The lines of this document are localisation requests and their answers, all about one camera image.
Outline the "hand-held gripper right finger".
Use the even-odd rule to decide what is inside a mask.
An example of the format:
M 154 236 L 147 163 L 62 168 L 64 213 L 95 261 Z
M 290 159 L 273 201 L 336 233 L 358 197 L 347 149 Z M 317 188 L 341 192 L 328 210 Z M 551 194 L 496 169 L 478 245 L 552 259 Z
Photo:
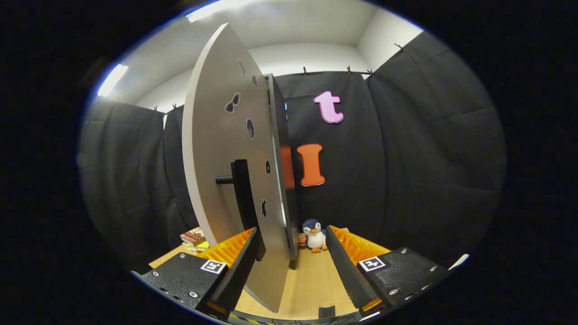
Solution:
M 450 273 L 408 247 L 390 250 L 331 225 L 326 228 L 326 244 L 345 292 L 361 316 L 402 308 Z

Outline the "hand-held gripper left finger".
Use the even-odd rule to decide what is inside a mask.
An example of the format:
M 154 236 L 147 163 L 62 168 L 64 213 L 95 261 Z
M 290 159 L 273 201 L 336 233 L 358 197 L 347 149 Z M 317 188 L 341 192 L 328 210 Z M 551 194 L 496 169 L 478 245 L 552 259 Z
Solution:
M 252 227 L 197 255 L 179 253 L 144 274 L 131 274 L 192 313 L 229 316 L 259 259 L 260 230 Z

